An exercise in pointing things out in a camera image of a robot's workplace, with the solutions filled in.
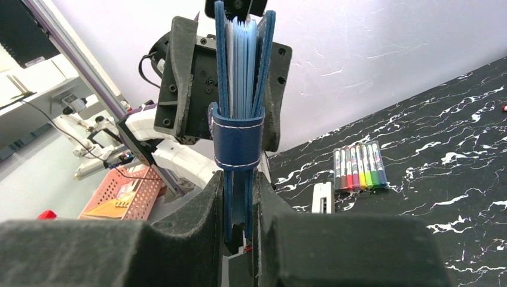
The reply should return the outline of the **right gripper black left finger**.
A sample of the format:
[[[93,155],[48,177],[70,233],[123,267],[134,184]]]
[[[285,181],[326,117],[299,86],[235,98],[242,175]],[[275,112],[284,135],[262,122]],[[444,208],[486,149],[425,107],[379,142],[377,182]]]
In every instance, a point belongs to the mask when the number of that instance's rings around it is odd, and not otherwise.
[[[222,186],[146,221],[30,220],[1,224],[2,286],[219,286]]]

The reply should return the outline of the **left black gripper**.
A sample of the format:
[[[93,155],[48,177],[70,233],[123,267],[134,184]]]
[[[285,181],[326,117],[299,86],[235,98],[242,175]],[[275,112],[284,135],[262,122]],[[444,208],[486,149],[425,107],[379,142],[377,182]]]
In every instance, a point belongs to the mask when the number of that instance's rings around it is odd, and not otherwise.
[[[227,77],[218,69],[215,36],[197,36],[197,28],[195,20],[174,17],[170,32],[148,53],[153,70],[161,77],[154,129],[183,145],[211,137],[208,107],[219,102],[219,80]],[[263,98],[264,151],[276,152],[279,147],[280,110],[291,57],[291,47],[273,43]]]

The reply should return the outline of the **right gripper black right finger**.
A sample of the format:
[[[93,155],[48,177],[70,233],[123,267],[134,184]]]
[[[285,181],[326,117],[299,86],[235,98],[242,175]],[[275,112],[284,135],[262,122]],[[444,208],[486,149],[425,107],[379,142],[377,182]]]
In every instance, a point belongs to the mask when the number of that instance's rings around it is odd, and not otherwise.
[[[258,286],[451,286],[421,221],[389,215],[299,213],[258,172],[253,184]]]

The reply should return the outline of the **navy blue card holder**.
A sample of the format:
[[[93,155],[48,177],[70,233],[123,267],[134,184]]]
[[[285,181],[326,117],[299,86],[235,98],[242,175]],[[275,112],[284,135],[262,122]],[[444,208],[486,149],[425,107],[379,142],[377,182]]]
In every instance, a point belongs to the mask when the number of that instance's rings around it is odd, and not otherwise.
[[[234,226],[252,238],[254,170],[262,153],[263,106],[276,13],[261,21],[227,19],[223,1],[214,3],[216,53],[220,73],[219,102],[208,109],[214,159],[224,171],[224,239],[233,240]]]

